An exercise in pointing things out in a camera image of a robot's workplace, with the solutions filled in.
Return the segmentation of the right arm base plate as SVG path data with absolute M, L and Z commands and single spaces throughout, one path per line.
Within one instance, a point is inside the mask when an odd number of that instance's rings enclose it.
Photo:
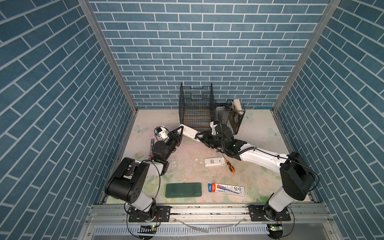
M 248 210 L 252 222 L 289 222 L 291 221 L 291 216 L 287 207 L 285 207 L 281 212 L 277 212 L 268 204 L 265 205 L 248 205 Z

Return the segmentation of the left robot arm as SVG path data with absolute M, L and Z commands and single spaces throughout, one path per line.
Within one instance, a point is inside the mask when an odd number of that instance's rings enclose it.
M 105 186 L 105 194 L 109 197 L 125 201 L 133 209 L 144 213 L 155 208 L 156 200 L 143 193 L 146 177 L 163 176 L 169 167 L 168 159 L 180 146 L 184 127 L 163 134 L 165 129 L 156 128 L 155 136 L 161 137 L 154 143 L 150 160 L 136 161 L 124 158 L 117 166 Z

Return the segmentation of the orange black screwdriver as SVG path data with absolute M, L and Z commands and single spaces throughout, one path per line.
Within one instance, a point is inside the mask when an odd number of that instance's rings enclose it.
M 226 164 L 227 164 L 229 170 L 230 170 L 232 173 L 235 173 L 236 170 L 235 170 L 235 168 L 233 167 L 233 165 L 229 162 L 229 160 L 225 159 L 225 162 L 226 162 Z

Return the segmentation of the white remote control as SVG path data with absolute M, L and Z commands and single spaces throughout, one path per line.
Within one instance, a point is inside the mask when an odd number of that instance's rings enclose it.
M 204 163 L 206 167 L 217 167 L 226 165 L 226 161 L 223 157 L 205 158 Z

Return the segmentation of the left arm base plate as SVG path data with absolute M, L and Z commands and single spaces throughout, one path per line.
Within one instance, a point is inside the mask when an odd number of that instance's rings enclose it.
M 170 206 L 151 206 L 148 212 L 143 212 L 133 207 L 128 209 L 128 219 L 130 223 L 144 222 L 169 222 L 171 214 Z

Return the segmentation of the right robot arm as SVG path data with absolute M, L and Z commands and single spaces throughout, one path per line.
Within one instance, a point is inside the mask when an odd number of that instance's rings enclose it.
M 194 139 L 230 158 L 259 165 L 280 176 L 282 186 L 265 204 L 266 212 L 280 213 L 293 201 L 303 201 L 312 190 L 318 175 L 309 168 L 300 154 L 292 152 L 287 155 L 263 150 L 235 139 L 231 130 L 219 121 L 211 125 L 210 131 L 197 133 Z

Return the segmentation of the grey remote with teal buttons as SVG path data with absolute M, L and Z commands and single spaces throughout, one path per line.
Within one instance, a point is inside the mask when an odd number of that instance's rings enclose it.
M 180 124 L 180 127 L 183 127 L 183 136 L 187 137 L 189 139 L 192 139 L 196 142 L 200 142 L 200 140 L 197 138 L 197 135 L 199 132 L 193 128 L 190 128 L 186 125 Z

